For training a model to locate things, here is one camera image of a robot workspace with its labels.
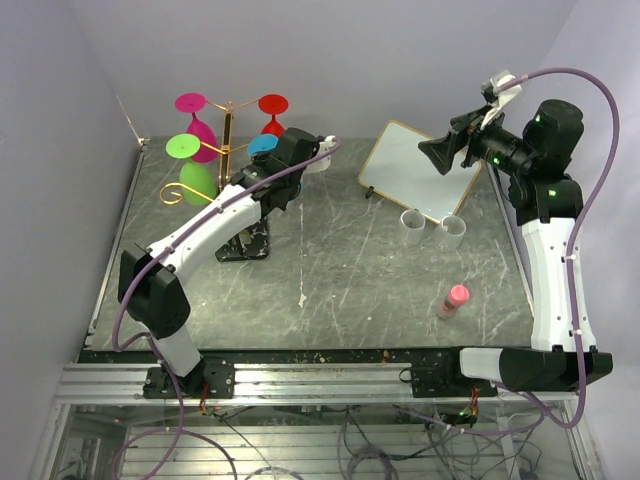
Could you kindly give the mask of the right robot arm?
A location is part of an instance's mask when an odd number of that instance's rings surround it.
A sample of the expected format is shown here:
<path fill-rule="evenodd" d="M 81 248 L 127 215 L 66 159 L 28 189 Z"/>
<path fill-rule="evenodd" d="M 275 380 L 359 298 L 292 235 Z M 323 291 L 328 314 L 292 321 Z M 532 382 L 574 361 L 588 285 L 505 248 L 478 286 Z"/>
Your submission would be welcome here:
<path fill-rule="evenodd" d="M 488 107 L 451 120 L 447 134 L 418 149 L 447 174 L 459 151 L 462 167 L 478 160 L 508 175 L 531 272 L 534 323 L 530 347 L 465 347 L 440 373 L 442 387 L 459 396 L 476 379 L 512 391 L 570 392 L 609 375 L 611 354 L 598 350 L 589 324 L 573 230 L 585 212 L 579 184 L 565 170 L 583 132 L 583 114 L 564 100 L 548 99 L 521 135 L 503 128 L 504 117 L 485 120 Z"/>

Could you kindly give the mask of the red plastic wine glass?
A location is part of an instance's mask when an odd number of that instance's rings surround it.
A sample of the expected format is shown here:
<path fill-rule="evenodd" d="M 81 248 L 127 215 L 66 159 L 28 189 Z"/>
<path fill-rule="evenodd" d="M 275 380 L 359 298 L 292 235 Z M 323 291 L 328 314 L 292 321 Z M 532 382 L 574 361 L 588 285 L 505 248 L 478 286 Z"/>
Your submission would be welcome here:
<path fill-rule="evenodd" d="M 284 132 L 284 127 L 277 120 L 277 116 L 288 110 L 288 99 L 276 93 L 266 94 L 259 99 L 258 107 L 263 113 L 270 116 L 270 121 L 262 128 L 261 133 L 279 137 Z"/>

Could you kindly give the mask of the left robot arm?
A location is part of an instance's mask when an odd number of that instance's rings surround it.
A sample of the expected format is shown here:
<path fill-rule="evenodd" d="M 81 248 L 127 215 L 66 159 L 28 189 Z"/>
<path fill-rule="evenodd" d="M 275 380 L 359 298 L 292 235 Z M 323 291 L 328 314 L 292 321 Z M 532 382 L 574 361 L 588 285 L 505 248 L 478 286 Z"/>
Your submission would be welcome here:
<path fill-rule="evenodd" d="M 142 338 L 178 395 L 192 397 L 207 386 L 205 360 L 186 326 L 191 308 L 185 285 L 200 264 L 233 237 L 273 210 L 286 209 L 299 193 L 305 169 L 338 146 L 334 135 L 316 137 L 288 128 L 274 148 L 254 155 L 215 200 L 176 231 L 146 248 L 135 245 L 123 251 L 113 349 L 127 348 L 119 330 L 124 316 L 130 316 L 143 326 Z"/>

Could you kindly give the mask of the blue plastic wine glass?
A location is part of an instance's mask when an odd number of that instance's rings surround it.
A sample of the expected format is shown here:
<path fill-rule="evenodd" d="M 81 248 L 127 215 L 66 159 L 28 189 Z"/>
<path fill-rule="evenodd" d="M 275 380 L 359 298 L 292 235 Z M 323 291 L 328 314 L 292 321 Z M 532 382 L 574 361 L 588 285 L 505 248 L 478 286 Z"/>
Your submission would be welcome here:
<path fill-rule="evenodd" d="M 250 157 L 273 150 L 279 138 L 273 134 L 260 134 L 254 137 L 247 145 L 247 153 Z"/>

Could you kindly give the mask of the pink plastic wine glass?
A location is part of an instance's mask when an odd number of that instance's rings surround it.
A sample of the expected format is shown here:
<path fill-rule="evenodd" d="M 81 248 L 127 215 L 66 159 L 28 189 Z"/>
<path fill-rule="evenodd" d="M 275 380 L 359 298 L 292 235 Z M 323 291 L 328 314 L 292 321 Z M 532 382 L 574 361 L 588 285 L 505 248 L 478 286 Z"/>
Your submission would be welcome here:
<path fill-rule="evenodd" d="M 218 147 L 216 135 L 211 127 L 197 116 L 197 113 L 208 105 L 205 96 L 197 92 L 184 93 L 175 100 L 174 105 L 178 111 L 191 115 L 191 123 L 186 132 L 196 136 L 201 142 L 198 152 L 193 155 L 193 160 L 201 164 L 217 160 L 219 153 L 214 149 Z"/>

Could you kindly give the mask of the green plastic wine glass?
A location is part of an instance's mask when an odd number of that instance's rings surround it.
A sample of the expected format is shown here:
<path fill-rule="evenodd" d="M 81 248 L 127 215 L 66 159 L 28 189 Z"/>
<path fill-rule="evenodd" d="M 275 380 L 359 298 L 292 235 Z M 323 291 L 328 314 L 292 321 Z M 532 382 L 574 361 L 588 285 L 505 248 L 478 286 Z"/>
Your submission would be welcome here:
<path fill-rule="evenodd" d="M 175 135 L 166 144 L 166 152 L 170 157 L 184 161 L 179 183 L 182 184 L 183 199 L 194 206 L 207 205 L 218 194 L 217 180 L 211 169 L 195 161 L 200 147 L 200 139 L 189 133 Z"/>

